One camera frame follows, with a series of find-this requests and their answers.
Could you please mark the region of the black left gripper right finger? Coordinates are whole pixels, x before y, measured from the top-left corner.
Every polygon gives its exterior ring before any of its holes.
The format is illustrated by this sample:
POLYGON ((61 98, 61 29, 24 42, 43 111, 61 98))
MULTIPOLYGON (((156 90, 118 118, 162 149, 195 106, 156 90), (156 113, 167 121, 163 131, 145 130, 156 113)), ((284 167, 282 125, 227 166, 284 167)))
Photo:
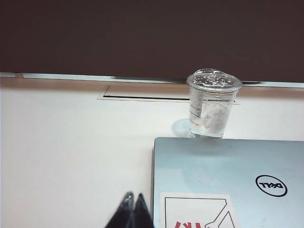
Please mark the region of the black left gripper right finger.
POLYGON ((154 228, 153 220, 142 193, 138 195, 132 213, 132 228, 154 228))

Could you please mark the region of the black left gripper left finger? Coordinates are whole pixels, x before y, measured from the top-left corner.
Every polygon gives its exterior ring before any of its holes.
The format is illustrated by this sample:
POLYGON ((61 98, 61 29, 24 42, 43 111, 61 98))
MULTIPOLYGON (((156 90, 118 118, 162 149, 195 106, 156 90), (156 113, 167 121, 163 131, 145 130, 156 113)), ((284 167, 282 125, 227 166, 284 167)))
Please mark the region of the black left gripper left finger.
POLYGON ((134 196, 131 191, 126 192, 116 212, 113 214, 106 228, 132 228, 133 227, 134 196))

